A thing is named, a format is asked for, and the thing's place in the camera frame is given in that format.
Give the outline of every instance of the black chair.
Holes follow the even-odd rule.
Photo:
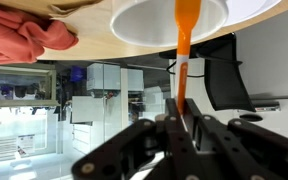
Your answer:
[[[176,50],[161,52],[159,55],[165,59],[176,59]],[[238,69],[242,62],[236,59],[235,34],[192,45],[190,58],[197,57],[205,59],[204,83],[214,110],[241,109],[255,112]]]

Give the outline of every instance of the pink towel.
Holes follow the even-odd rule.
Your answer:
[[[25,12],[0,7],[0,64],[34,63],[44,47],[64,50],[78,39],[60,21],[42,21]]]

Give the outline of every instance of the cable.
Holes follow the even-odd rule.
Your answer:
[[[170,66],[168,66],[168,67],[166,68],[166,71],[167,71],[168,73],[170,73],[170,74],[175,75],[174,72],[171,72],[171,71],[170,71],[170,69],[171,69],[173,66],[175,66],[175,64],[176,64],[176,61],[173,62]],[[191,78],[201,78],[201,77],[204,77],[204,75],[200,75],[200,76],[191,76],[191,75],[187,75],[187,77],[191,77]]]

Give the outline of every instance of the equipment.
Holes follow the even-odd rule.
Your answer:
[[[185,100],[184,123],[174,99],[166,110],[163,121],[137,121],[76,162],[74,179],[129,179],[161,151],[165,158],[145,179],[288,179],[288,138],[241,119],[226,126],[202,115],[192,99]]]

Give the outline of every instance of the orange spatula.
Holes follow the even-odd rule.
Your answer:
[[[201,0],[176,0],[175,20],[179,30],[177,45],[177,65],[175,88],[177,108],[181,115],[184,111],[188,58],[190,54],[191,33],[198,21],[201,9]]]

